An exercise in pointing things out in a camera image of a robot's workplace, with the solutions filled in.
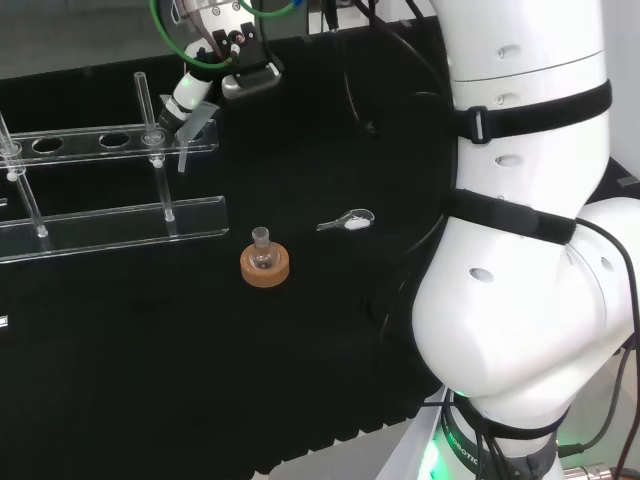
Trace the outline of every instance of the black table surface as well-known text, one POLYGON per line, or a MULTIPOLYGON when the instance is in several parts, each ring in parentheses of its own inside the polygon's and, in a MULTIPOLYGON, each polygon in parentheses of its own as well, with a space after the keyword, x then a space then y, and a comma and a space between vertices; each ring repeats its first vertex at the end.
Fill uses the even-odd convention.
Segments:
MULTIPOLYGON (((395 28, 436 61, 435 22, 395 28)), ((377 138, 349 113, 335 35, 275 42, 280 87, 226 108, 220 149, 194 157, 186 176, 169 162, 175 199, 226 197, 225 236, 0 266, 10 321, 0 331, 0 478, 251 478, 402 421, 439 387, 409 327, 433 245, 390 266, 439 216, 452 139, 437 101, 408 96, 435 88, 410 56, 366 29, 340 35, 377 138), (352 208, 372 210, 373 227, 315 232, 352 208), (272 291, 240 276, 256 226, 291 255, 289 279, 272 291), (381 346, 380 319, 408 271, 381 346), (374 318, 363 311, 371 291, 374 318)), ((0 106, 13 131, 138 123, 136 71, 155 97, 172 91, 182 64, 168 56, 7 80, 0 106)), ((611 168, 596 198, 623 175, 611 168)), ((28 176, 45 215, 157 201, 145 159, 28 176)), ((24 217, 6 179, 0 192, 0 220, 24 217)))

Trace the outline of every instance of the test tube rack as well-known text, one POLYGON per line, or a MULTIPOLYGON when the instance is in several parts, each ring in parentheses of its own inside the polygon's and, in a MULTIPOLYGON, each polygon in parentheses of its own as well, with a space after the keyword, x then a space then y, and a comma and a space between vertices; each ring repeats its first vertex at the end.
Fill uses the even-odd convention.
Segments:
POLYGON ((18 188, 29 218, 0 222, 0 264, 179 242, 225 234, 229 227, 222 196, 172 201, 165 160, 212 152, 218 146, 215 105, 203 102, 175 135, 155 121, 146 75, 134 75, 144 124, 11 135, 0 113, 0 171, 18 188), (115 159, 146 159, 159 202, 65 215, 42 216, 27 179, 29 167, 115 159))

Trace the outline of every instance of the green cable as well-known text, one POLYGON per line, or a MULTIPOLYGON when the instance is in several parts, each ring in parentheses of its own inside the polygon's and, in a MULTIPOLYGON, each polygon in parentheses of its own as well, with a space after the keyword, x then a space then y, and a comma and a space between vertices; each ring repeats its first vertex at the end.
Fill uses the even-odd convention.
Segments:
POLYGON ((295 5, 293 3, 290 3, 286 7, 282 7, 280 10, 276 10, 274 12, 261 12, 260 10, 256 10, 255 8, 251 8, 244 0, 238 0, 238 3, 247 12, 253 13, 256 17, 261 18, 275 18, 282 17, 283 15, 289 15, 295 8, 295 5))
POLYGON ((184 53, 184 51, 180 49, 180 47, 173 43, 173 40, 171 40, 171 38, 165 31, 164 26, 162 25, 162 21, 160 20, 160 16, 158 15, 158 0, 150 0, 149 3, 151 5, 151 16, 153 17, 153 21, 156 24, 158 32, 160 32, 160 36, 166 42, 166 44, 169 45, 171 50, 173 50, 185 62, 190 63, 191 65, 195 65, 196 67, 204 68, 206 70, 218 70, 221 68, 226 68, 233 62, 231 57, 227 58, 223 63, 204 63, 191 58, 189 55, 184 53))

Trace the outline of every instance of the strap buckle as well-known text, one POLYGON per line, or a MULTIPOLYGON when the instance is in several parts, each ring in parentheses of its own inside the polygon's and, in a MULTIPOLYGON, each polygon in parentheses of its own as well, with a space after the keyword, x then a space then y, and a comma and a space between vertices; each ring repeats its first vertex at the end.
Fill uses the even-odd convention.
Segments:
POLYGON ((487 107, 471 107, 467 110, 467 122, 471 133, 471 142, 475 145, 486 145, 493 137, 489 128, 489 109, 487 107))

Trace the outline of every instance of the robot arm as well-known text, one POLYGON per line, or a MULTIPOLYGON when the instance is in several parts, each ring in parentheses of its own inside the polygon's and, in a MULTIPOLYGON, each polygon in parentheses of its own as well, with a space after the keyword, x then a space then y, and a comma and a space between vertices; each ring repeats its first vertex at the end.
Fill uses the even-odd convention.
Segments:
POLYGON ((226 68, 206 69, 188 65, 189 71, 178 83, 165 105, 159 122, 176 132, 188 120, 212 88, 216 97, 233 100, 274 87, 280 70, 258 40, 253 15, 234 0, 174 0, 171 20, 186 23, 201 38, 185 53, 206 64, 228 64, 226 68))
MULTIPOLYGON (((607 86, 600 0, 432 3, 456 110, 475 113, 475 138, 458 140, 456 188, 539 216, 589 220, 640 264, 640 202, 584 206, 609 160, 608 105, 561 127, 527 131, 521 117, 524 131, 492 138, 495 112, 557 104, 607 86)), ((456 398, 503 431, 520 431, 519 439, 496 439, 519 478, 565 478, 555 429, 527 432, 561 422, 576 393, 633 333, 628 274, 613 244, 583 226, 563 243, 459 214, 448 219, 414 302, 414 336, 456 398)), ((449 410, 434 440, 444 469, 434 468, 431 478, 472 480, 480 455, 485 465, 495 462, 477 448, 470 417, 449 410)), ((493 473, 482 478, 500 478, 493 473)))

